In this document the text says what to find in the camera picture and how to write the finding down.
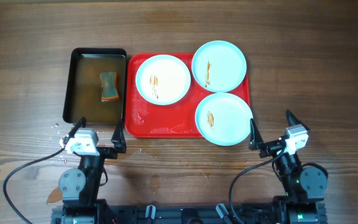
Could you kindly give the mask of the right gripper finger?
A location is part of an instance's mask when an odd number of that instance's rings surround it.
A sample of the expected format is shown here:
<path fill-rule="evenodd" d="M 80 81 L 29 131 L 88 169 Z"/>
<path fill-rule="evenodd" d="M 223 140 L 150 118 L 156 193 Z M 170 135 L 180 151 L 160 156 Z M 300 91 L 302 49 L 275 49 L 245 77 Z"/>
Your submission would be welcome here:
<path fill-rule="evenodd" d="M 260 135 L 257 125 L 253 118 L 250 119 L 250 143 L 249 149 L 252 151 L 259 150 L 264 145 L 264 141 Z"/>
<path fill-rule="evenodd" d="M 286 118 L 289 126 L 295 126 L 301 124 L 307 131 L 309 131 L 309 127 L 301 122 L 289 109 L 286 110 Z"/>

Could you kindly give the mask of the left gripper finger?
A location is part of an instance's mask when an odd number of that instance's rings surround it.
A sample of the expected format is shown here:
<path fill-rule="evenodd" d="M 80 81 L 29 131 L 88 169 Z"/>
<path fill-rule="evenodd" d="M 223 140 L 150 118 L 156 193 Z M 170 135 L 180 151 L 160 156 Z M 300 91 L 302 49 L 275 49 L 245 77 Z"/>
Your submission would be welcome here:
<path fill-rule="evenodd" d="M 86 126 L 86 118 L 82 117 L 79 122 L 77 122 L 74 127 L 71 129 L 71 131 L 67 134 L 68 138 L 73 138 L 77 130 L 80 128 L 84 128 Z"/>
<path fill-rule="evenodd" d="M 116 128 L 113 132 L 111 142 L 113 143 L 114 149 L 119 153 L 126 153 L 127 146 L 126 146 L 126 140 L 124 137 L 124 125 L 122 120 L 120 120 Z"/>

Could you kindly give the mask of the light blue plate bottom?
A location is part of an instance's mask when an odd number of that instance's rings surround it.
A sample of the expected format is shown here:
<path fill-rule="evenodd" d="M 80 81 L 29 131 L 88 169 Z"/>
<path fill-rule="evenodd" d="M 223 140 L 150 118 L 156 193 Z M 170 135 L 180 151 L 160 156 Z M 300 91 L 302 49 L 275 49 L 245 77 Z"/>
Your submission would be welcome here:
<path fill-rule="evenodd" d="M 231 93 L 214 93 L 198 104 L 195 124 L 206 140 L 219 146 L 233 146 L 250 134 L 250 106 Z"/>

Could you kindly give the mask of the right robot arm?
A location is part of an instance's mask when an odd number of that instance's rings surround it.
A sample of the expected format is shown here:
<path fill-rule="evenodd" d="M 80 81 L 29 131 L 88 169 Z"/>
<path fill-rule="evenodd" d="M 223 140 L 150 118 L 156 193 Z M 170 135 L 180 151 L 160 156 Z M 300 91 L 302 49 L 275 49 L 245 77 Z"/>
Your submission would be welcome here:
<path fill-rule="evenodd" d="M 324 191 L 327 170 L 315 163 L 302 164 L 297 151 L 308 142 L 310 129 L 290 111 L 288 127 L 278 140 L 264 142 L 255 121 L 250 120 L 249 149 L 258 150 L 261 158 L 271 157 L 275 175 L 285 195 L 275 196 L 271 203 L 243 205 L 241 215 L 246 223 L 326 223 Z"/>

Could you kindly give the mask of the green orange sponge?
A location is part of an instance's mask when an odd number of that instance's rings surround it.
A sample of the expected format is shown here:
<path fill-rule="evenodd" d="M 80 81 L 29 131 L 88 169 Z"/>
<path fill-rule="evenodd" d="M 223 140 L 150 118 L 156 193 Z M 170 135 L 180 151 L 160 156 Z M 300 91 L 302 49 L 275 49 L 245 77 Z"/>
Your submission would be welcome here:
<path fill-rule="evenodd" d="M 117 101 L 119 93 L 117 88 L 118 75 L 116 72 L 102 72 L 99 74 L 102 86 L 101 101 Z"/>

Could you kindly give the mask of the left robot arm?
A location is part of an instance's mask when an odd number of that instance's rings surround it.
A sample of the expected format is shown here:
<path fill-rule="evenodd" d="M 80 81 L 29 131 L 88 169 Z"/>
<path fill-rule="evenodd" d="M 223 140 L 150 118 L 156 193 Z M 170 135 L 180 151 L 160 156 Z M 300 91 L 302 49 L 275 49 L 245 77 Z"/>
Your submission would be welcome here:
<path fill-rule="evenodd" d="M 113 132 L 112 146 L 98 146 L 98 141 L 97 131 L 86 127 L 86 118 L 81 118 L 63 138 L 67 153 L 78 155 L 80 163 L 76 169 L 65 171 L 59 179 L 63 207 L 52 213 L 52 224 L 117 223 L 117 216 L 105 199 L 98 198 L 98 191 L 105 173 L 105 160 L 117 159 L 119 153 L 126 152 L 122 121 Z"/>

